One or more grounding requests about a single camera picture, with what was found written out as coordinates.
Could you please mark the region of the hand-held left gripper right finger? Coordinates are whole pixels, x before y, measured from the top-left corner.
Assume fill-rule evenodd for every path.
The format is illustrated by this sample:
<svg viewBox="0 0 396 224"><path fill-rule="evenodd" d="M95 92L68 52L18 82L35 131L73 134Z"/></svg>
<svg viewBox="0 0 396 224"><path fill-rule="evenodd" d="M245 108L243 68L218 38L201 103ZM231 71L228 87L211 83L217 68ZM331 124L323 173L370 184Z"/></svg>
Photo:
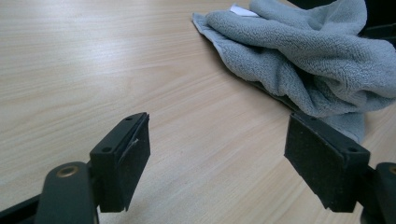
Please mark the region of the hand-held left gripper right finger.
<svg viewBox="0 0 396 224"><path fill-rule="evenodd" d="M357 202L358 177L370 152L334 128L304 113L290 115L284 156L334 212L351 212Z"/></svg>

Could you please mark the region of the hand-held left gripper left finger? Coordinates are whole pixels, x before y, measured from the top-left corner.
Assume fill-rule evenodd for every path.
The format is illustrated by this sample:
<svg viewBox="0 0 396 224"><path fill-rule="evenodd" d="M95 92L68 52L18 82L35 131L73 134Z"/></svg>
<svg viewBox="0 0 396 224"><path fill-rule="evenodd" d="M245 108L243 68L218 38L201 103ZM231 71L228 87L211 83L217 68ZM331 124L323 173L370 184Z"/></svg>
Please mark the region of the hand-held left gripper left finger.
<svg viewBox="0 0 396 224"><path fill-rule="evenodd" d="M102 213L129 209L149 156L147 112L123 119L90 152L94 196Z"/></svg>

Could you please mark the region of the grey-blue terry towel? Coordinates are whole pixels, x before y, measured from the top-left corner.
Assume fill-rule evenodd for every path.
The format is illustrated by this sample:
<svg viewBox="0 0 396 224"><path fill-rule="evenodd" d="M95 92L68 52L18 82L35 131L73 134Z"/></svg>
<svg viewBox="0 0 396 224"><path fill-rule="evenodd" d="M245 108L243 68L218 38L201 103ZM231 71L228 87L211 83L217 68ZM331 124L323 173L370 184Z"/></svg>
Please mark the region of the grey-blue terry towel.
<svg viewBox="0 0 396 224"><path fill-rule="evenodd" d="M364 115L396 102L396 48L359 35L364 0L335 0L301 9L278 0L251 0L193 14L235 75L288 97L305 114L361 142Z"/></svg>

